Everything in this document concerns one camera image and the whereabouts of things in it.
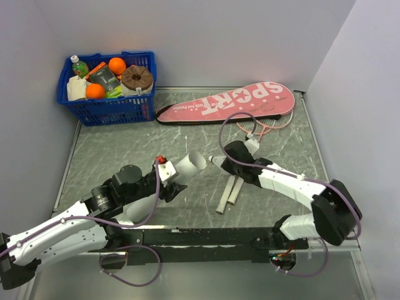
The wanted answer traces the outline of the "white shuttlecock tube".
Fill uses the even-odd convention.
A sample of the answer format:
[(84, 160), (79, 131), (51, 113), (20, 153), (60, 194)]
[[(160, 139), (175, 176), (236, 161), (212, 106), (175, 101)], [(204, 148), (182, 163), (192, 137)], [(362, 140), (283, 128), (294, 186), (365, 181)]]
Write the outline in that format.
[[(181, 185), (187, 184), (205, 169), (206, 164), (205, 158), (198, 151), (190, 151), (178, 163), (174, 164), (177, 175), (172, 178), (172, 182)], [(129, 204), (124, 209), (124, 213), (132, 223), (137, 224), (149, 215), (153, 206), (154, 197), (148, 196)]]

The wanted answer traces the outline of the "white shuttlecock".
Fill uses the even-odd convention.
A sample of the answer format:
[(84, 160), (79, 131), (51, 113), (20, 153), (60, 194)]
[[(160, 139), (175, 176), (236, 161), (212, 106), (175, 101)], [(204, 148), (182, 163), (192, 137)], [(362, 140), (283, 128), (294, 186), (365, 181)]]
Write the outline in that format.
[(225, 161), (225, 156), (209, 156), (209, 162), (213, 163), (215, 166), (220, 167)]

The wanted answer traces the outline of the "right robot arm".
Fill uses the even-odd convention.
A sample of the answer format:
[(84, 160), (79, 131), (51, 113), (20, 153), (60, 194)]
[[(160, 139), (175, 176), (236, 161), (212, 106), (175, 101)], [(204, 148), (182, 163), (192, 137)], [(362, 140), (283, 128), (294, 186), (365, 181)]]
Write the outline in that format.
[(360, 209), (341, 181), (309, 179), (268, 159), (255, 159), (242, 141), (231, 142), (222, 151), (222, 170), (247, 184), (289, 197), (310, 210), (309, 214), (284, 216), (275, 223), (272, 240), (280, 249), (288, 248), (295, 240), (309, 238), (340, 246), (362, 219)]

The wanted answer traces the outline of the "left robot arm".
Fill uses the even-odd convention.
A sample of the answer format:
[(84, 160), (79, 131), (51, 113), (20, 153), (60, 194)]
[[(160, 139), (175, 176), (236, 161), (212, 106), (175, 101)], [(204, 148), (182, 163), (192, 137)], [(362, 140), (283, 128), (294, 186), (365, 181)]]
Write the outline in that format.
[(149, 198), (154, 209), (160, 199), (172, 201), (192, 178), (171, 162), (155, 164), (147, 174), (137, 166), (123, 166), (61, 214), (20, 234), (1, 234), (2, 288), (22, 286), (44, 267), (80, 253), (117, 251), (127, 227), (115, 217), (124, 206)]

